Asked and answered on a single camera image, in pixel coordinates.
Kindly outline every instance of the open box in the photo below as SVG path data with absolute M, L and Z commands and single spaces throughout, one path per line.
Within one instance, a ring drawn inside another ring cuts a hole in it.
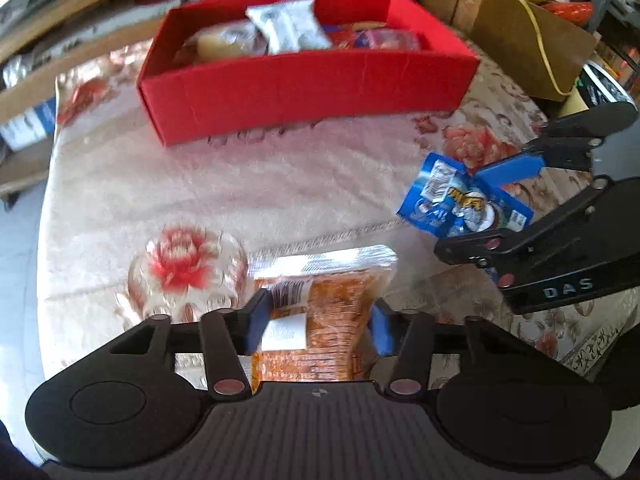
M 478 59 L 412 0 L 316 0 L 322 25 L 386 22 L 418 33 L 422 50 L 308 50 L 177 67 L 201 28 L 280 0 L 204 0 L 169 11 L 138 77 L 162 144 L 334 116 L 455 110 Z

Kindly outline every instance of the white sticker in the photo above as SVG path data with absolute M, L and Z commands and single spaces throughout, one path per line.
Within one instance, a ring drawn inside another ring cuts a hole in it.
M 273 298 L 273 308 L 288 306 L 306 306 L 309 302 L 309 291 L 314 280 L 287 280 L 268 285 Z
M 436 160 L 420 195 L 433 203 L 442 202 L 455 176 L 456 168 L 452 168 L 442 160 Z
M 263 351 L 305 350 L 306 312 L 271 319 L 262 334 L 260 349 Z
M 512 231 L 516 231 L 519 233 L 524 229 L 524 224 L 527 222 L 527 217 L 524 216 L 521 212 L 513 210 L 511 211 L 511 216 L 509 217 L 509 222 L 507 227 Z

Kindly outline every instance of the floor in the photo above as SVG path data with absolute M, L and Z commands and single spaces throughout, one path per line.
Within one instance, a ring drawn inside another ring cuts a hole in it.
M 38 226 L 46 183 L 21 194 L 14 208 L 0 206 L 0 420 L 12 442 L 40 462 L 24 424 L 24 407 L 44 380 L 36 301 Z

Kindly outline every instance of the white logo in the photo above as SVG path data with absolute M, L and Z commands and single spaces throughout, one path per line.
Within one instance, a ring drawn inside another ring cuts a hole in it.
M 590 290 L 593 288 L 593 283 L 591 283 L 591 278 L 583 278 L 580 280 L 580 282 L 578 282 L 578 288 L 580 290 Z M 560 292 L 558 292 L 558 289 L 555 288 L 554 286 L 550 286 L 549 288 L 545 288 L 543 289 L 543 292 L 545 293 L 545 297 L 548 300 L 552 300 L 553 298 L 557 298 L 560 295 Z M 571 284 L 571 283 L 565 283 L 562 286 L 562 295 L 563 296 L 568 296 L 569 294 L 576 294 L 578 291 L 576 290 L 576 288 Z

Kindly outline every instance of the blue wrapper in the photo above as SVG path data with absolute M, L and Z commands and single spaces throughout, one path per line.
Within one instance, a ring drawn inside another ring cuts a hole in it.
M 508 227 L 521 231 L 533 211 L 499 187 L 465 171 L 464 164 L 431 153 L 398 215 L 438 238 Z

